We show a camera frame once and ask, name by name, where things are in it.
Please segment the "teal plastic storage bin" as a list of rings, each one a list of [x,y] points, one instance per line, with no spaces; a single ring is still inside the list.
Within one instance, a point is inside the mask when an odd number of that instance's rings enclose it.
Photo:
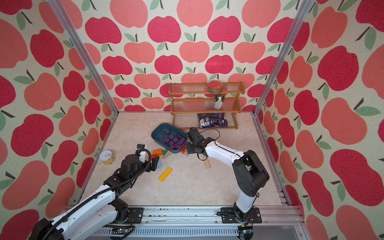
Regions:
[[[165,134],[165,130],[170,130],[170,134],[167,135]],[[164,138],[163,139],[159,139],[159,135],[160,134],[163,134],[164,135]],[[170,149],[170,145],[178,145],[178,138],[176,137],[176,134],[180,134],[183,138],[186,139],[186,142],[181,145],[181,147],[179,149]],[[170,135],[174,135],[175,138],[173,140],[170,139]],[[157,143],[159,144],[160,146],[164,147],[165,149],[167,149],[168,151],[171,151],[173,154],[176,154],[176,153],[179,153],[181,151],[181,149],[184,147],[184,145],[186,145],[187,143],[187,134],[185,132],[183,132],[182,130],[172,126],[171,124],[168,124],[168,123],[161,123],[160,125],[158,125],[151,133],[151,137],[152,139]],[[170,139],[170,143],[169,144],[166,144],[165,143],[165,139]]]

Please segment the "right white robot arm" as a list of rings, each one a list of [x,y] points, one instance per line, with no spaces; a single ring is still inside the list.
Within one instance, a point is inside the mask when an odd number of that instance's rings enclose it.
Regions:
[[[269,173],[257,154],[248,150],[239,152],[221,145],[213,138],[204,138],[197,128],[190,128],[187,132],[189,154],[203,155],[214,158],[228,165],[234,170],[240,194],[234,203],[235,219],[245,224],[255,216],[253,205],[259,197],[259,192],[270,179]]]

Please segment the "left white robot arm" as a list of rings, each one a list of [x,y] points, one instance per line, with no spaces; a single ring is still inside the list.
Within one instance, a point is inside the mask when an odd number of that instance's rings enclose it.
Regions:
[[[52,220],[42,219],[33,228],[31,240],[84,240],[102,227],[112,223],[134,223],[141,220],[137,209],[130,209],[120,196],[132,188],[145,172],[157,169],[159,157],[148,150],[127,155],[118,168],[94,194]]]

